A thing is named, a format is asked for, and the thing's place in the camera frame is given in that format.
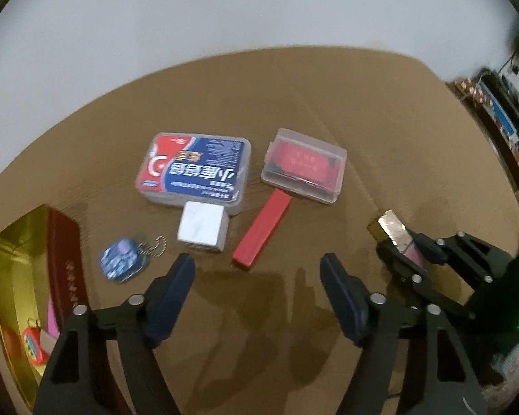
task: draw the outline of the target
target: blue keychain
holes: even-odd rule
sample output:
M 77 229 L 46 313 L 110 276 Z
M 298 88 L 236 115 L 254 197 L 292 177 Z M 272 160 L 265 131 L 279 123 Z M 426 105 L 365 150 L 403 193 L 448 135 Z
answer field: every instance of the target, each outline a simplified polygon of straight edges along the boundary
M 144 270 L 148 265 L 149 257 L 160 257 L 166 245 L 167 239 L 164 236 L 159 236 L 153 247 L 123 237 L 102 253 L 100 267 L 106 278 L 121 284 Z

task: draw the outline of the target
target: red block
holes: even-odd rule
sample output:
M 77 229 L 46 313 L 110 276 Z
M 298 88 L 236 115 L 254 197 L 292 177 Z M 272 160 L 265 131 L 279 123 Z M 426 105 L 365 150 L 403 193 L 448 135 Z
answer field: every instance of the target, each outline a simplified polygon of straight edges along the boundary
M 277 188 L 261 209 L 252 226 L 233 252 L 233 259 L 245 268 L 250 268 L 263 246 L 277 227 L 292 197 Z

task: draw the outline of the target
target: white cube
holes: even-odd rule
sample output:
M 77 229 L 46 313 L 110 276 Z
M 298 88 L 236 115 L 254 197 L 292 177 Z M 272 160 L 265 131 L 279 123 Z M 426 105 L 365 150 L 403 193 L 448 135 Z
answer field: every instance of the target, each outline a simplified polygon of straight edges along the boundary
M 223 251 L 227 228 L 228 215 L 224 206 L 187 201 L 177 240 L 195 248 Z

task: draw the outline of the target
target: transparent plastic box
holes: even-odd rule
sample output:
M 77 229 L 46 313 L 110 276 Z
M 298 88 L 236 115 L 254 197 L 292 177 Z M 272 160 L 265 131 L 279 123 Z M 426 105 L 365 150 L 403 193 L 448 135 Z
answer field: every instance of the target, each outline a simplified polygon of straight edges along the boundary
M 281 128 L 265 155 L 266 183 L 331 204 L 342 189 L 347 152 L 300 132 Z
M 183 207 L 187 201 L 242 209 L 251 146 L 240 137 L 161 132 L 154 137 L 135 182 L 149 200 Z

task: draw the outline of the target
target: silver screw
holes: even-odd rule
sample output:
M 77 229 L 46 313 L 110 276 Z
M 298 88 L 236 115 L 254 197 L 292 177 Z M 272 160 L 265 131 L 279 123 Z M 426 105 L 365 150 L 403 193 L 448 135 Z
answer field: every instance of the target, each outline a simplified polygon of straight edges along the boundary
M 433 315 L 440 315 L 440 307 L 436 304 L 429 304 L 427 306 L 427 311 Z
M 75 315 L 82 315 L 82 314 L 86 313 L 86 310 L 87 310 L 87 306 L 85 306 L 84 304 L 79 304 L 79 305 L 75 306 L 75 309 L 73 309 L 73 313 Z
M 369 296 L 369 299 L 373 301 L 375 304 L 385 304 L 386 303 L 386 296 L 382 293 L 371 293 L 371 296 Z
M 136 294 L 136 295 L 130 296 L 128 301 L 131 306 L 138 306 L 138 305 L 144 303 L 144 296 L 142 296 L 140 294 Z

